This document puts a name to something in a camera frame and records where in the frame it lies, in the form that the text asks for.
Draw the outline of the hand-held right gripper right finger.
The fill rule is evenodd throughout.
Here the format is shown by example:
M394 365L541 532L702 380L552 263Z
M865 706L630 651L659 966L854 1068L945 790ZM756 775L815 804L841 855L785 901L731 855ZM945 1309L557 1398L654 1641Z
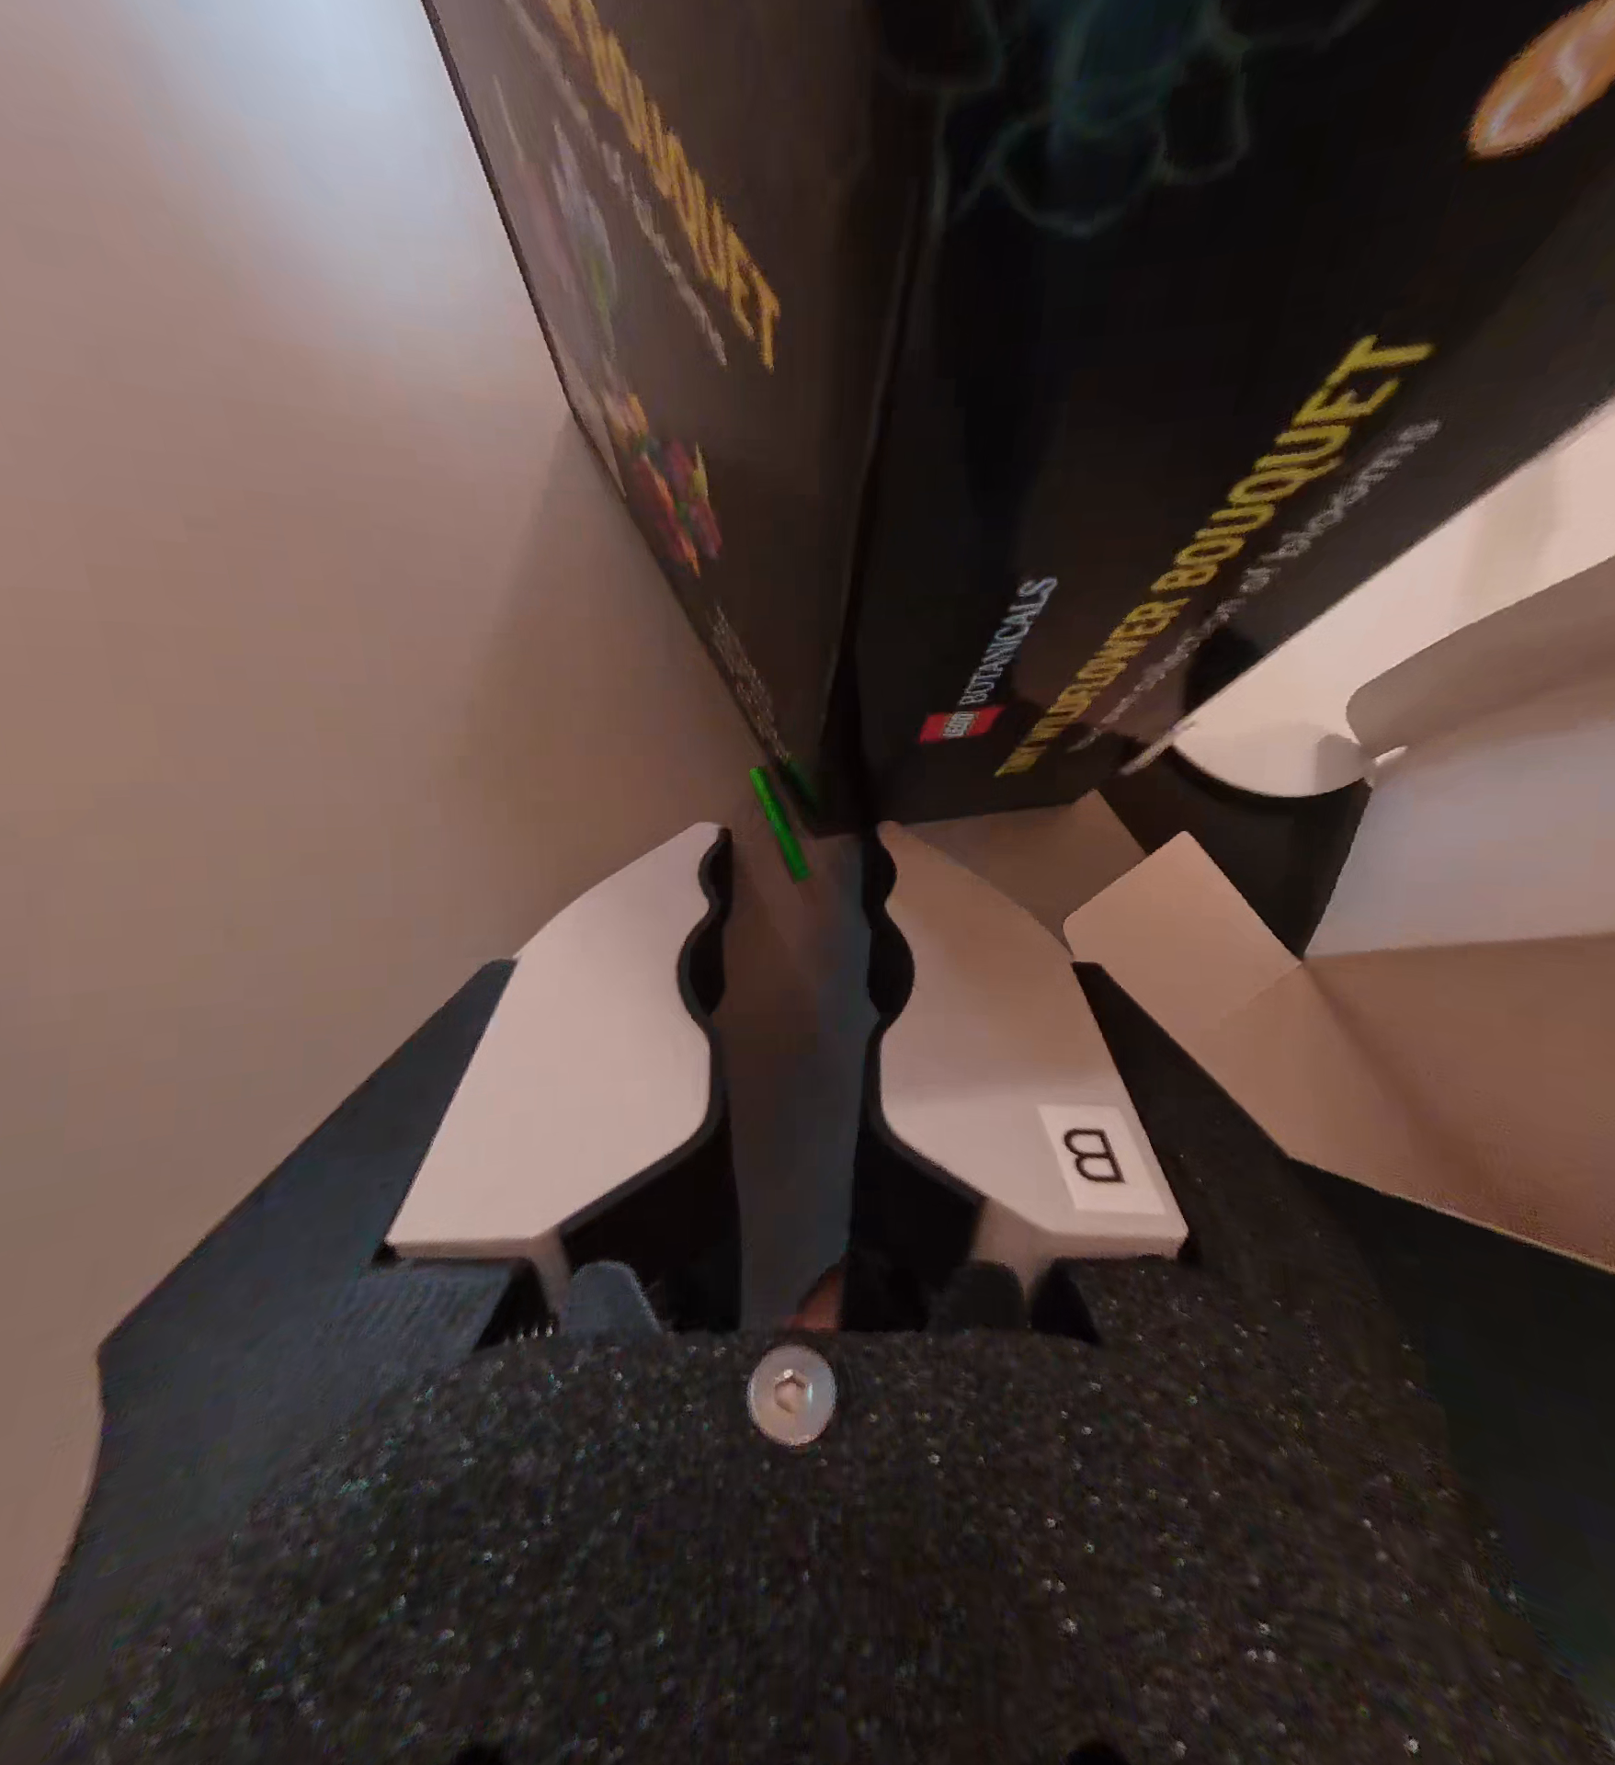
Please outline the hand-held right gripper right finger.
M1175 1261L1188 1223L1065 944L935 845L865 853L876 1012L859 1244L919 1286L1037 1286L1058 1262Z

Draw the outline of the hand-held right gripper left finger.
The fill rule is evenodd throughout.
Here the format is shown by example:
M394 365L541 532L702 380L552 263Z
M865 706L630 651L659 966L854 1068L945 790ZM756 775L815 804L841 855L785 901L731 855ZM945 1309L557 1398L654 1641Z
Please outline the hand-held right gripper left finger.
M737 1311L724 1058L730 830L694 823L578 895L518 951L383 1244L522 1262L557 1311L630 1268L665 1312Z

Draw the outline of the thin green lego rod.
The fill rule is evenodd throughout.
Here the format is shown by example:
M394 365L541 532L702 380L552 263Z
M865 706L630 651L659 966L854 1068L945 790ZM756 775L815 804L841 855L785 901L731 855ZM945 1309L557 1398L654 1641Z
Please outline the thin green lego rod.
M778 849L783 869L795 884L809 879L811 869L780 788L765 766L748 769L752 797Z

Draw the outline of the black printed lego box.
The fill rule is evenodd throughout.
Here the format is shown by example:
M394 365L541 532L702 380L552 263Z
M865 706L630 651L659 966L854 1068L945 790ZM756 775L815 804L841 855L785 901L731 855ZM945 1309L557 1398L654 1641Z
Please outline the black printed lego box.
M1097 788L1615 398L1615 4L435 2L583 437L811 830Z

